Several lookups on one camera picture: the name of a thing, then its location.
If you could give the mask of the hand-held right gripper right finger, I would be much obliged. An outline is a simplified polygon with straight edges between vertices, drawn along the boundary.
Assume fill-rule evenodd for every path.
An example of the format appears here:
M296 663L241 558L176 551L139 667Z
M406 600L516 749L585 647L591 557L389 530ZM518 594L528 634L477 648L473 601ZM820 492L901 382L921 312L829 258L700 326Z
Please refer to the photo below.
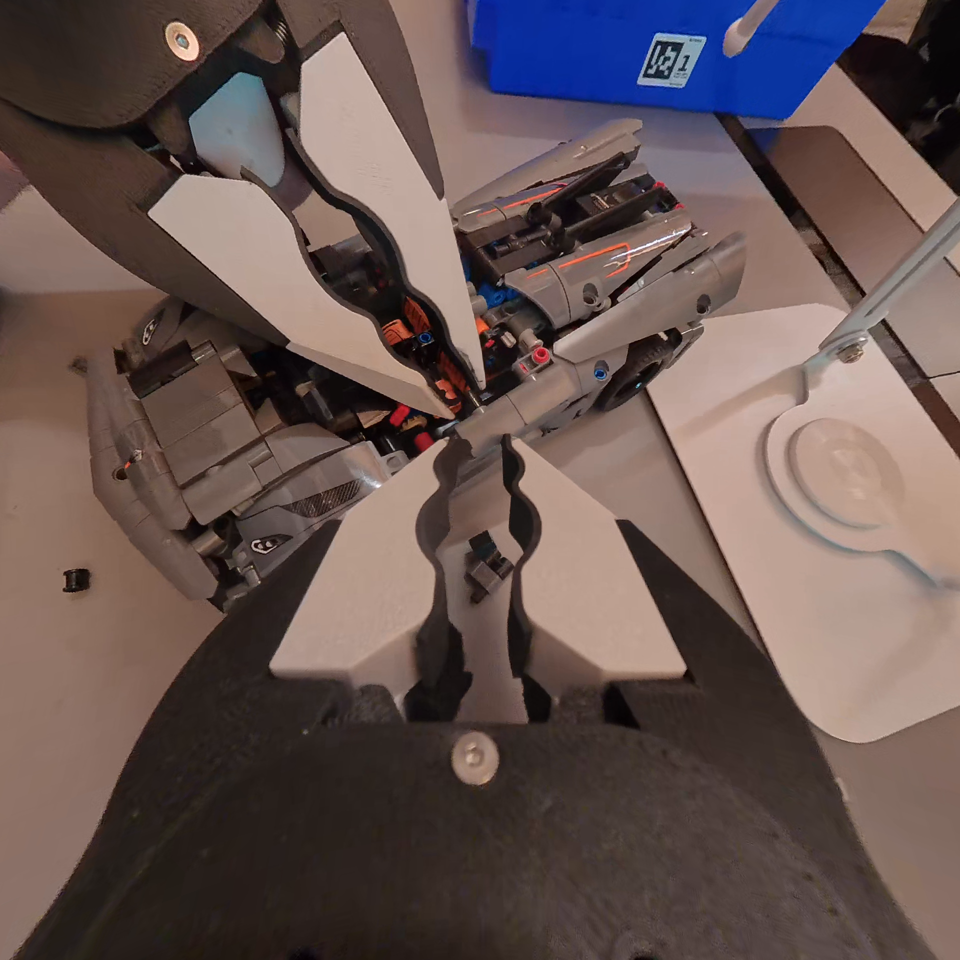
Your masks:
M513 677L549 702L611 683L673 681L683 659L643 578L625 526L518 438L501 438L509 532Z

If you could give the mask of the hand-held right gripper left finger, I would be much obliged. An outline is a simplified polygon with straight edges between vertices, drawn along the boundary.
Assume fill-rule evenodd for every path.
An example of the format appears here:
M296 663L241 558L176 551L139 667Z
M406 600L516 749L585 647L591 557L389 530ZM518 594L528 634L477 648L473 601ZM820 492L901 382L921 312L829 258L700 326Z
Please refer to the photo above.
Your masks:
M417 711L418 635L438 577L417 524L451 451L449 439L433 444L343 516L270 660L273 677L378 687L402 714Z

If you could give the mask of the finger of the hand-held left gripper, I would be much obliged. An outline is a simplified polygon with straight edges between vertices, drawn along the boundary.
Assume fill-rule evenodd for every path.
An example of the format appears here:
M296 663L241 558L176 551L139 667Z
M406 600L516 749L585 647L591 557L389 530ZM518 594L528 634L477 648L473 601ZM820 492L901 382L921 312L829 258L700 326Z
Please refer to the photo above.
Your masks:
M344 31L306 57L298 90L280 103L319 183L332 200L373 222L407 289L433 309L454 357L485 389L472 296L444 192L431 185Z
M259 182L183 174L149 217L277 329L289 350L423 414L452 419L433 382L392 350L377 319L321 279L294 218Z

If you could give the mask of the dark grey lego connector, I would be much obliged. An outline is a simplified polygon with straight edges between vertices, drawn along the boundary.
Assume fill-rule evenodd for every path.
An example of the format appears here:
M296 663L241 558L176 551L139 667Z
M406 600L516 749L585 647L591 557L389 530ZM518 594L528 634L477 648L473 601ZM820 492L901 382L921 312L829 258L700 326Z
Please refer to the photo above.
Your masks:
M514 564L501 553L488 530L472 536L467 546L463 579L470 604L478 605L511 575Z

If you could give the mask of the grey orange lego car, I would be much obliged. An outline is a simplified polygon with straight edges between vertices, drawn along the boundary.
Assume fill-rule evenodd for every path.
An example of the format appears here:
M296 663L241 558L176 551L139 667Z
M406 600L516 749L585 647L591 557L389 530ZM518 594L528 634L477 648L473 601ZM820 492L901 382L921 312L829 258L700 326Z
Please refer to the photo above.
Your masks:
M318 278L425 374L450 419L270 343L173 296L87 374L92 484L104 510L184 596L226 612L435 442L474 460L644 391L738 295L747 239L716 240L638 160L626 118L460 200L486 387L472 390L426 307L357 233L308 252Z

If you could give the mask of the blue storage bin white tag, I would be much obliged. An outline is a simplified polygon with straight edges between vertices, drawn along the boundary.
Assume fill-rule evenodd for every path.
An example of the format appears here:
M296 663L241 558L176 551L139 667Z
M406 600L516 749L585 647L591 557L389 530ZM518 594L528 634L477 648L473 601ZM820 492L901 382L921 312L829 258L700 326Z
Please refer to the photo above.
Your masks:
M789 118L882 7L776 2L745 48L728 30L763 2L469 1L492 91L683 112Z

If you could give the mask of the white book stand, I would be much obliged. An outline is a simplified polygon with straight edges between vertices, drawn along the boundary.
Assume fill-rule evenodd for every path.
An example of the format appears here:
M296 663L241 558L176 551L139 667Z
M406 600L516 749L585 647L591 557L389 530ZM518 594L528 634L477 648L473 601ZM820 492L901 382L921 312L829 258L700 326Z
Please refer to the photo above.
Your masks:
M721 318L653 384L804 716L866 743L958 707L958 454L871 336L958 240L958 202L846 317Z

